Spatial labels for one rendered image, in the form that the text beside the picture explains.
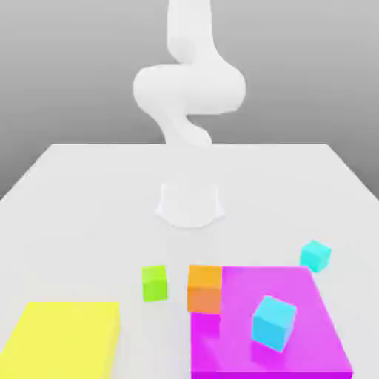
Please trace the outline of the large magenta box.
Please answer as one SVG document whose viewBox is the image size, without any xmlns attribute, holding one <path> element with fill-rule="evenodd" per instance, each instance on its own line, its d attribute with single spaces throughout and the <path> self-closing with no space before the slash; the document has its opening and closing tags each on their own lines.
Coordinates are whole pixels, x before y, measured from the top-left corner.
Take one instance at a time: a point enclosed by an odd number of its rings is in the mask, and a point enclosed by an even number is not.
<svg viewBox="0 0 379 379">
<path fill-rule="evenodd" d="M 282 352 L 251 339 L 252 315 L 266 295 L 297 309 Z M 220 314 L 191 315 L 191 379 L 352 379 L 352 374 L 306 267 L 226 266 Z"/>
</svg>

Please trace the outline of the small green cube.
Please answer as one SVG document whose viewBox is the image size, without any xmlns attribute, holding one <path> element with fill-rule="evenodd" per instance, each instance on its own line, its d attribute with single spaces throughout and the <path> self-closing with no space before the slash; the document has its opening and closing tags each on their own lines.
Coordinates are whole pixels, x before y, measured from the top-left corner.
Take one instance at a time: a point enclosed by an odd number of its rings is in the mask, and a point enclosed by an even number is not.
<svg viewBox="0 0 379 379">
<path fill-rule="evenodd" d="M 165 266 L 141 268 L 143 299 L 145 302 L 167 299 L 167 274 Z"/>
</svg>

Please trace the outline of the small turquoise cube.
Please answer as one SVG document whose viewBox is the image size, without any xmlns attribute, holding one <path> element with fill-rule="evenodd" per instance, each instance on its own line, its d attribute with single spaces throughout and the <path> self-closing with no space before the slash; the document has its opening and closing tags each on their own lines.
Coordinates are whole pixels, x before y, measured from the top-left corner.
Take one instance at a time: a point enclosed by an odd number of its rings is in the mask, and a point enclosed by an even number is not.
<svg viewBox="0 0 379 379">
<path fill-rule="evenodd" d="M 308 267 L 312 272 L 319 273 L 329 263 L 332 249 L 318 241 L 310 241 L 301 248 L 300 266 Z"/>
</svg>

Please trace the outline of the large yellow box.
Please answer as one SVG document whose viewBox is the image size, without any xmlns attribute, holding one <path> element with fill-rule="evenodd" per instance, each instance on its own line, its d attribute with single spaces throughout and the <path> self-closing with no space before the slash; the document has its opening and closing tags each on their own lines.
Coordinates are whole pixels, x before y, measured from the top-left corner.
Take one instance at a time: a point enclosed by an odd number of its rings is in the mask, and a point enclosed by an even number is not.
<svg viewBox="0 0 379 379">
<path fill-rule="evenodd" d="M 0 379 L 110 379 L 118 302 L 29 302 L 0 354 Z"/>
</svg>

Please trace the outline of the small orange cube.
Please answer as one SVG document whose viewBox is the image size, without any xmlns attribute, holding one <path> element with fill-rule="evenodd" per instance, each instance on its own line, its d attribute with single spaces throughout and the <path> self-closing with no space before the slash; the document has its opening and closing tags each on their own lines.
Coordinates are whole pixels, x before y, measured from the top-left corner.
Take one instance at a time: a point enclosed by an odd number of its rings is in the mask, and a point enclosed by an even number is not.
<svg viewBox="0 0 379 379">
<path fill-rule="evenodd" d="M 222 268 L 190 265 L 187 284 L 187 310 L 191 313 L 221 312 Z"/>
</svg>

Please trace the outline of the small blue cube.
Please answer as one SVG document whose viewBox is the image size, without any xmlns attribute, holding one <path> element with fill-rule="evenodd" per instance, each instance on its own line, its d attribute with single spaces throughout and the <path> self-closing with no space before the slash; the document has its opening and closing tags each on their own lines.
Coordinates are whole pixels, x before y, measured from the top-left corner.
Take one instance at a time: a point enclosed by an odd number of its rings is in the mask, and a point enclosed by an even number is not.
<svg viewBox="0 0 379 379">
<path fill-rule="evenodd" d="M 292 334 L 297 307 L 270 295 L 263 296 L 252 315 L 252 340 L 282 353 Z"/>
</svg>

